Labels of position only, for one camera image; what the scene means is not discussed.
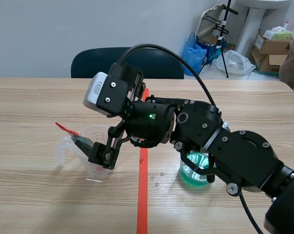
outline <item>wood grain surface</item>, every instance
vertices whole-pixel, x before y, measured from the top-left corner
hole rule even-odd
[[[74,156],[63,168],[57,165],[54,150],[66,134],[54,121],[74,130],[119,121],[83,106],[89,82],[0,78],[0,234],[136,233],[139,149],[124,144],[115,171],[101,178],[103,183],[86,180]],[[263,135],[277,156],[294,169],[294,92],[290,88],[276,81],[205,83],[232,131]],[[146,84],[156,97],[207,101],[194,80],[146,80]],[[148,155],[149,233],[256,233],[239,199],[230,197],[219,179],[203,188],[183,182],[179,155],[172,145],[159,145]],[[269,198],[263,193],[244,192],[244,196],[264,229]]]

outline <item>cardboard box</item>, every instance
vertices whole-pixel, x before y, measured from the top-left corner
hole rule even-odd
[[[265,34],[263,35],[264,38],[267,38],[268,40],[287,40],[291,39],[292,32],[291,31],[285,31],[285,32],[274,32],[272,30],[267,30]]]
[[[258,33],[255,48],[263,55],[287,55],[291,40],[268,40]]]
[[[279,76],[280,65],[285,61],[286,55],[263,55],[257,49],[251,52],[251,60],[253,60],[260,72]]]

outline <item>sink pedestal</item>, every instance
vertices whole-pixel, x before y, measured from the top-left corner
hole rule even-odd
[[[240,39],[236,47],[236,51],[247,58],[253,48],[265,11],[266,9],[250,7],[249,15],[243,26]]]

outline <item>tripod stand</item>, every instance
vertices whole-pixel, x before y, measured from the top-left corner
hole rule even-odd
[[[211,56],[213,55],[212,60],[210,62],[210,66],[211,66],[212,65],[212,61],[214,60],[214,57],[215,57],[215,54],[216,54],[217,49],[220,49],[220,53],[221,53],[221,56],[223,58],[223,63],[224,63],[224,67],[225,67],[227,78],[229,78],[229,75],[228,75],[228,72],[227,72],[227,67],[226,67],[225,58],[224,58],[224,38],[225,37],[223,35],[224,34],[228,34],[228,31],[225,29],[225,25],[226,25],[227,17],[228,17],[228,12],[231,12],[231,13],[233,13],[235,15],[238,15],[238,12],[237,11],[235,11],[235,10],[233,10],[233,9],[230,8],[230,4],[231,4],[231,0],[228,0],[227,6],[226,5],[223,5],[223,8],[226,10],[226,12],[225,12],[224,19],[222,21],[219,21],[218,19],[214,19],[214,18],[212,18],[210,16],[206,16],[204,18],[204,20],[208,20],[208,21],[214,23],[215,24],[215,28],[214,29],[217,29],[217,30],[220,31],[220,36],[219,36],[219,38],[217,40],[217,44],[216,44],[216,46],[214,48],[214,51],[211,53],[211,55],[207,59],[207,61],[209,61],[210,58],[211,58]],[[199,71],[198,75],[203,70],[205,64],[206,63],[204,63],[204,65],[202,66],[202,68]]]

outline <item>green cup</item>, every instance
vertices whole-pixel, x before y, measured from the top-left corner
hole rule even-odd
[[[190,159],[193,163],[195,163],[199,168],[206,169],[209,167],[209,159],[208,155],[199,152],[192,152],[187,155],[187,158]],[[199,175],[190,169],[185,163],[181,161],[180,167],[183,179],[195,186],[204,186],[208,182],[206,180],[206,175]]]

